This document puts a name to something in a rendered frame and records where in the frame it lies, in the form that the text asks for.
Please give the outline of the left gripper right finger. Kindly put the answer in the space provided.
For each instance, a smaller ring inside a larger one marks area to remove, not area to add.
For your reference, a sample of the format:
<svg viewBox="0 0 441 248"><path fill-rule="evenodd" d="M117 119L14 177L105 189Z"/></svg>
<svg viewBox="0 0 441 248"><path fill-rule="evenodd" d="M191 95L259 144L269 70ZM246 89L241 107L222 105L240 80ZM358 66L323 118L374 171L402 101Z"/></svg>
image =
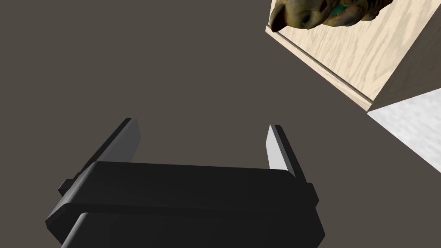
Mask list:
<svg viewBox="0 0 441 248"><path fill-rule="evenodd" d="M271 124L269 126L265 147L269 168L291 173L301 193L304 194L312 206L316 207L319 202L316 190L313 184L307 182L288 138L280 125Z"/></svg>

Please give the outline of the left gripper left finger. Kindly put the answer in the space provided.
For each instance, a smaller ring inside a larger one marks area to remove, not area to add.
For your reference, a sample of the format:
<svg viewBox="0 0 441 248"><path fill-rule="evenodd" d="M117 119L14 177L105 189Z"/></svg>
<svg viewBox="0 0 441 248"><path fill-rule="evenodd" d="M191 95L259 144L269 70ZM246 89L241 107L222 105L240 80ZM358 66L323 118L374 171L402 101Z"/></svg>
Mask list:
<svg viewBox="0 0 441 248"><path fill-rule="evenodd" d="M137 119L126 118L97 149L72 179L65 179L58 188L61 196L72 187L76 179L96 161L132 162L141 140Z"/></svg>

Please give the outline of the light wooden cabinet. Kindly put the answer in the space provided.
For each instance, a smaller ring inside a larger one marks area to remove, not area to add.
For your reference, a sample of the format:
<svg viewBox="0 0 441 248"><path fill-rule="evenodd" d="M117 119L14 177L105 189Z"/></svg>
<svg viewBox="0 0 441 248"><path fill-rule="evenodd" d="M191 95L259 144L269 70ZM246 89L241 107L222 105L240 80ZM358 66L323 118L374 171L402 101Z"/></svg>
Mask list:
<svg viewBox="0 0 441 248"><path fill-rule="evenodd" d="M266 33L367 112L441 88L441 0L394 0L349 27Z"/></svg>

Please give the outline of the brown mottled lumpy object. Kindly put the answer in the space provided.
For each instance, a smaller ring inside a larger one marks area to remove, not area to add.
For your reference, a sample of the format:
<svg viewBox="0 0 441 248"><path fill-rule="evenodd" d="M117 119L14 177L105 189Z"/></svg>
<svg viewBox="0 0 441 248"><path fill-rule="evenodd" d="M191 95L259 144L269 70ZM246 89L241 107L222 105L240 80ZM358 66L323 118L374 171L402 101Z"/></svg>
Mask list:
<svg viewBox="0 0 441 248"><path fill-rule="evenodd" d="M352 26L374 20L394 0L276 0L269 28L313 29L319 25Z"/></svg>

